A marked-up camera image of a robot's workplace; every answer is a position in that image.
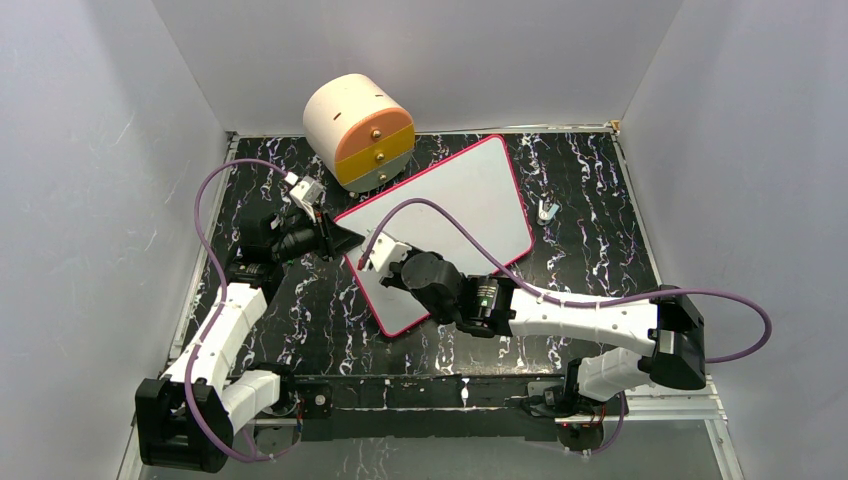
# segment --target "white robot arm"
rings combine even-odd
[[[566,384],[544,399],[565,415],[598,405],[622,390],[656,383],[681,390],[706,385],[703,317],[686,296],[599,308],[606,297],[535,288],[507,278],[466,276],[439,254],[380,233],[365,267],[387,287],[409,291],[439,323],[478,337],[558,335],[619,348],[572,361]],[[542,301],[542,295],[559,304]],[[594,303],[596,308],[568,306]]]
[[[243,218],[238,253],[225,263],[227,298],[216,299],[183,354],[159,378],[144,379],[136,390],[139,450],[147,465],[217,472],[227,456],[188,410],[191,392],[209,430],[227,447],[261,410],[293,406],[294,377],[288,367],[257,364],[227,385],[236,355],[253,325],[265,313],[284,276],[283,265],[306,253],[330,260],[360,244],[361,235],[333,223],[320,204],[323,187],[310,177],[286,176],[293,215]],[[223,308],[216,316],[218,307]],[[201,332],[208,334],[201,341]],[[192,352],[197,354],[191,360]]]

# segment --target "floor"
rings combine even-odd
[[[540,198],[563,207],[548,226],[531,221],[534,249],[514,270],[532,284],[560,291],[621,296],[654,289],[654,272],[612,136],[504,137],[529,218],[535,218]],[[406,172],[387,186],[482,138],[419,136]],[[321,180],[332,215],[369,197],[351,198],[342,190],[303,138],[242,139],[236,158],[250,157]],[[293,208],[283,195],[279,176],[266,169],[238,167],[229,182],[212,239],[219,257],[226,257],[238,239],[240,218]],[[205,318],[217,287],[207,267],[187,339]],[[291,265],[268,311],[248,336],[239,369],[250,362],[270,361],[292,365],[302,375],[502,376],[560,372],[569,359],[602,350],[597,343],[559,337],[479,339],[434,322],[390,339],[380,333],[350,271],[340,262],[328,264],[311,256]]]

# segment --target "small metal bracket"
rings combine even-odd
[[[536,223],[545,226],[551,223],[556,212],[559,211],[558,203],[551,203],[545,200],[539,200],[539,213],[536,215]]]
[[[329,418],[333,408],[333,387],[321,380],[298,380],[298,396],[303,399],[303,418]]]

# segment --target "whiteboard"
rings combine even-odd
[[[512,171],[506,142],[487,137],[404,182],[339,215],[342,227],[369,236],[398,203],[426,198],[442,206],[498,261],[512,263],[533,248],[533,235]],[[423,251],[444,256],[469,275],[492,273],[495,267],[449,221],[426,205],[414,204],[398,212],[385,233]],[[365,244],[345,255],[383,334],[394,337],[427,317],[412,295],[380,285],[374,271],[356,270]]]

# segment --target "white wall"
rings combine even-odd
[[[227,130],[301,133],[372,77],[418,130],[621,118],[681,0],[154,0]]]
[[[149,1],[0,3],[0,478],[114,478],[223,129]]]
[[[735,290],[769,345],[713,366],[749,479],[848,477],[848,4],[687,0],[624,117],[667,282]],[[761,326],[700,302],[710,355]]]

